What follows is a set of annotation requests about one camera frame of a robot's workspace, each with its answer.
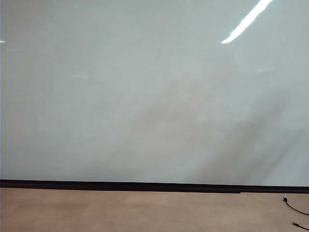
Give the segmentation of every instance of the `wooden floor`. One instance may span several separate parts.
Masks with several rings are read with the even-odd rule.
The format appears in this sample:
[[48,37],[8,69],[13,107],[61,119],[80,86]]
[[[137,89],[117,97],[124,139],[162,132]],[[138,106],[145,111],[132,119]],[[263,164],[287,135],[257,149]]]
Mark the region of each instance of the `wooden floor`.
[[[1,232],[301,232],[283,194],[1,189]],[[287,194],[309,212],[309,195]]]

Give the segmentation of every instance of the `glossy white surface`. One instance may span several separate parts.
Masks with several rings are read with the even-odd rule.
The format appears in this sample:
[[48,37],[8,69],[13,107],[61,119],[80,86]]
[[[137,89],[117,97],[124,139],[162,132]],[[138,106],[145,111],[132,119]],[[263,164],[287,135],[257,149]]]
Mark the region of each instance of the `glossy white surface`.
[[309,186],[309,1],[2,0],[2,178]]

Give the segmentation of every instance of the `cable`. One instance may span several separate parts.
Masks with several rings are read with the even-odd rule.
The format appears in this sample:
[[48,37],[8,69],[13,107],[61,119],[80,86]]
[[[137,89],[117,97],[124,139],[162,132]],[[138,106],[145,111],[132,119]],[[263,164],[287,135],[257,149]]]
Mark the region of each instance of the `cable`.
[[308,228],[303,227],[303,226],[301,226],[301,225],[297,224],[296,222],[293,222],[293,225],[295,225],[295,226],[297,226],[297,227],[300,227],[300,228],[303,228],[303,229],[304,229],[304,230],[306,230],[306,231],[309,231],[309,229],[308,229]]
[[298,209],[295,209],[294,207],[290,206],[290,204],[288,203],[288,199],[285,197],[285,194],[284,194],[284,197],[283,197],[283,201],[284,201],[291,209],[295,210],[296,212],[299,212],[299,213],[301,213],[301,214],[304,214],[304,215],[309,216],[309,214],[304,213],[304,212],[301,212],[301,211],[299,211]]

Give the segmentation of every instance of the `plug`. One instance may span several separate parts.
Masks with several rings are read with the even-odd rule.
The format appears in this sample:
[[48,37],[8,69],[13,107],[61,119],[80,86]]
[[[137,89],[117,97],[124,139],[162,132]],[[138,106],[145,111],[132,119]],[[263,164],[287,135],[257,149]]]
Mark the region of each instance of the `plug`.
[[299,224],[297,224],[297,223],[296,223],[296,222],[294,222],[294,221],[293,221],[293,225],[295,225],[295,226],[298,226],[298,227],[299,227]]

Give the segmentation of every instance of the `black baseboard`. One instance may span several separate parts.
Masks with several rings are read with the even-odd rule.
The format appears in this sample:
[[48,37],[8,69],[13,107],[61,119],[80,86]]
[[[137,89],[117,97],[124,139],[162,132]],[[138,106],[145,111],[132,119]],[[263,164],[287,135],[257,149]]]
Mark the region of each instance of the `black baseboard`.
[[215,192],[215,193],[263,192],[263,193],[309,194],[309,187],[290,187],[290,186],[42,181],[42,180],[4,180],[4,179],[0,180],[0,188],[67,189],[67,190],[99,190],[99,191]]

